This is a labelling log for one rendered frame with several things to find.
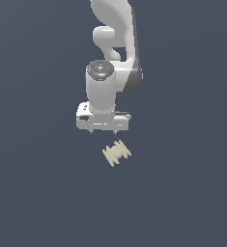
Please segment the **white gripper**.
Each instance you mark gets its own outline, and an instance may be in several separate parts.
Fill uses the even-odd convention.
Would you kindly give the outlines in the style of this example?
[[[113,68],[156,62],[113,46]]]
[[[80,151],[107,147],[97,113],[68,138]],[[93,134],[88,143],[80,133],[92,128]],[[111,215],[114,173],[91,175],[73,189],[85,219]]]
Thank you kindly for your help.
[[[131,114],[127,112],[111,111],[106,115],[97,115],[90,110],[89,102],[81,102],[76,111],[76,126],[79,129],[89,130],[112,130],[113,135],[117,131],[128,130],[128,122]]]

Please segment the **beige ribbed spool object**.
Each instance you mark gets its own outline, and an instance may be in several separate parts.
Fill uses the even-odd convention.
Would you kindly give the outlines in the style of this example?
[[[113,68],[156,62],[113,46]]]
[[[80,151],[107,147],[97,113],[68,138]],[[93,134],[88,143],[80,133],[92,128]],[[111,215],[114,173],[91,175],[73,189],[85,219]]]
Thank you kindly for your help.
[[[125,159],[128,159],[131,156],[130,150],[122,140],[115,141],[111,148],[106,147],[102,153],[111,167],[114,167],[116,164],[120,164],[119,159],[122,156]]]

